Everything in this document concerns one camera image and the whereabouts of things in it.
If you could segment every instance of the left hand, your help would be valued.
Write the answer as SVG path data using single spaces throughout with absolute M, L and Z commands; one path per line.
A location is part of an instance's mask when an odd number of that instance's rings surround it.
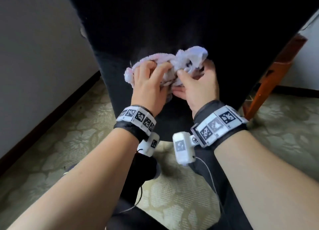
M 172 64 L 169 62 L 157 65 L 153 61 L 141 63 L 134 71 L 134 89 L 131 105 L 139 105 L 150 110 L 156 117 L 166 102 L 168 87 L 160 89 L 160 83 Z

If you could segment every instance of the black pants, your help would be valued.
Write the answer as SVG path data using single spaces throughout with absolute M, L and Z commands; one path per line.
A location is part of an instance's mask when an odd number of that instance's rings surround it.
M 195 152 L 196 156 L 201 158 L 209 167 L 216 193 L 221 201 L 220 220 L 208 229 L 252 229 L 213 151 L 197 147 Z M 200 160 L 197 159 L 194 163 L 190 164 L 190 167 L 196 174 L 203 176 L 213 189 L 209 172 Z M 138 153 L 135 154 L 120 200 L 114 211 L 115 215 L 107 224 L 107 229 L 149 230 L 151 227 L 166 229 L 162 224 L 137 207 L 126 213 L 116 215 L 117 212 L 128 209 L 134 205 L 139 187 L 145 181 L 150 180 L 155 175 L 155 171 L 156 160 L 153 157 L 147 157 Z

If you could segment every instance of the baseboard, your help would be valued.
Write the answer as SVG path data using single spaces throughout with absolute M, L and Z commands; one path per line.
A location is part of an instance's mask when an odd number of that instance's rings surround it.
M 0 158 L 0 176 L 9 169 L 52 125 L 58 121 L 100 78 L 96 72 L 60 106 L 39 123 L 28 135 L 18 142 L 9 152 Z
M 260 83 L 258 83 L 254 90 L 258 90 L 260 87 Z M 292 95 L 298 97 L 312 97 L 319 98 L 319 91 L 305 88 L 297 88 L 297 87 L 287 87 L 287 86 L 276 86 L 272 93 L 284 94 L 284 95 Z

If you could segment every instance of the floor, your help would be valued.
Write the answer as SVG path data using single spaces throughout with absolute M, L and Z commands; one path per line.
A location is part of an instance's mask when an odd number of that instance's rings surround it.
M 36 144 L 0 177 L 0 229 L 80 161 L 114 125 L 105 85 L 99 80 Z M 319 99 L 271 95 L 249 122 L 253 135 L 276 155 L 319 181 Z M 219 218 L 215 194 L 201 176 L 176 163 L 171 142 L 155 157 L 163 173 L 143 185 L 138 207 L 168 229 L 206 229 Z

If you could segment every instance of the wall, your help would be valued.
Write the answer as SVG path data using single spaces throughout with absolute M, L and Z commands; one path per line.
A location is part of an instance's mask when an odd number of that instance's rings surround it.
M 281 85 L 319 90 L 319 18 L 300 33 L 308 41 L 296 56 L 293 66 L 282 80 Z
M 98 71 L 69 0 L 0 0 L 0 157 Z

